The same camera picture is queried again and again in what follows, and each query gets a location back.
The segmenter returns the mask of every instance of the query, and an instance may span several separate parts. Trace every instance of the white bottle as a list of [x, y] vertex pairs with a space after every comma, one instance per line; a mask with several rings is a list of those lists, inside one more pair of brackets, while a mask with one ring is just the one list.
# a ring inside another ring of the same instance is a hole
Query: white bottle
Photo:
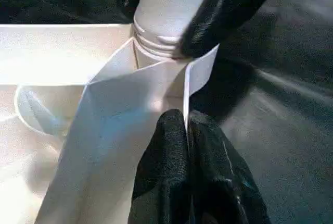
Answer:
[[202, 1], [140, 0], [134, 17], [136, 39], [142, 47], [139, 51], [171, 57]]

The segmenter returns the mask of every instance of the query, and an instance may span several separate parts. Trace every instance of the black surface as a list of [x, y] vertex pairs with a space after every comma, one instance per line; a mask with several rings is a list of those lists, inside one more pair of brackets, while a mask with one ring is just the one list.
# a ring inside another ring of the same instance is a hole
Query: black surface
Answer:
[[[220, 123], [272, 223], [333, 220], [333, 0], [267, 0], [191, 107]], [[0, 23], [129, 22], [116, 0], [0, 0]]]

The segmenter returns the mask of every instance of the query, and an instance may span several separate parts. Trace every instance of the black glove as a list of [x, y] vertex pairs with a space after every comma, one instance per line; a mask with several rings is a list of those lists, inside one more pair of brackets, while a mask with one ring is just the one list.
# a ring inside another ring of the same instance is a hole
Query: black glove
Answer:
[[129, 224], [185, 224], [190, 197], [184, 119], [179, 110], [169, 110], [137, 167]]
[[198, 58], [249, 20], [265, 0], [204, 0], [184, 32], [174, 58]]
[[219, 125], [192, 111], [189, 127], [196, 223], [269, 224], [266, 206], [246, 162]]
[[269, 224], [248, 166], [219, 126], [192, 112], [189, 127], [187, 142], [179, 110], [160, 117], [138, 165], [129, 224]]

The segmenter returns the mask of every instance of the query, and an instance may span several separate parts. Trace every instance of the gloved hand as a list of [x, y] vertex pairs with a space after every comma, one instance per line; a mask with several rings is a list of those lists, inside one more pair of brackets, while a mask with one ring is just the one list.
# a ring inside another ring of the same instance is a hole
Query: gloved hand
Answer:
[[165, 112], [137, 167], [129, 224], [186, 224], [190, 209], [184, 118]]
[[204, 0], [183, 33], [175, 59], [198, 58], [249, 20], [265, 0]]
[[248, 166], [220, 127], [199, 112], [189, 127], [187, 141], [175, 109], [158, 120], [137, 168], [129, 224], [269, 224]]

